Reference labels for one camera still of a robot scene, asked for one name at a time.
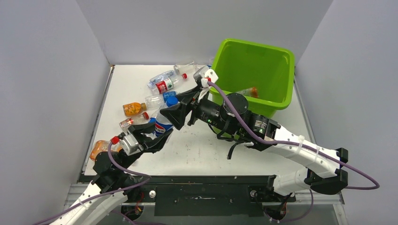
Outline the green plastic bin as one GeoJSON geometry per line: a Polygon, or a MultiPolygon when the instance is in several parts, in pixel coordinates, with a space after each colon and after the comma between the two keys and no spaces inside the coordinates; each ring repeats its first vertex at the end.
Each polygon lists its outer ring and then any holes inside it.
{"type": "Polygon", "coordinates": [[[291,103],[295,55],[288,49],[228,38],[221,42],[211,68],[225,94],[257,89],[257,98],[246,98],[254,113],[271,118],[291,103]]]}

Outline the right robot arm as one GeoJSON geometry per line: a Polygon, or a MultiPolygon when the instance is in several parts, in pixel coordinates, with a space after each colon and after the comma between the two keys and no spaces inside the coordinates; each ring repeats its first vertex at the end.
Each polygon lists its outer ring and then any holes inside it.
{"type": "Polygon", "coordinates": [[[347,150],[322,148],[293,134],[278,122],[250,111],[243,95],[230,93],[217,104],[209,100],[203,90],[194,88],[176,98],[176,105],[160,110],[176,129],[200,120],[218,129],[220,140],[277,154],[302,165],[295,172],[274,176],[272,184],[265,188],[268,199],[277,201],[282,196],[306,189],[335,195],[348,186],[348,173],[343,170],[348,161],[347,150]]]}

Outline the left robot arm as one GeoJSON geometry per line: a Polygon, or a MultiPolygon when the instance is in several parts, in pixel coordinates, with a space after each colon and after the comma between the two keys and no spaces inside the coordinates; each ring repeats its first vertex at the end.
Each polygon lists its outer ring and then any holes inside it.
{"type": "Polygon", "coordinates": [[[126,132],[113,137],[107,151],[95,158],[96,176],[86,190],[64,212],[58,215],[53,225],[95,225],[112,209],[124,201],[134,202],[139,198],[140,186],[152,178],[148,174],[134,172],[129,167],[144,153],[160,151],[173,129],[158,137],[155,123],[131,125],[126,132]]]}

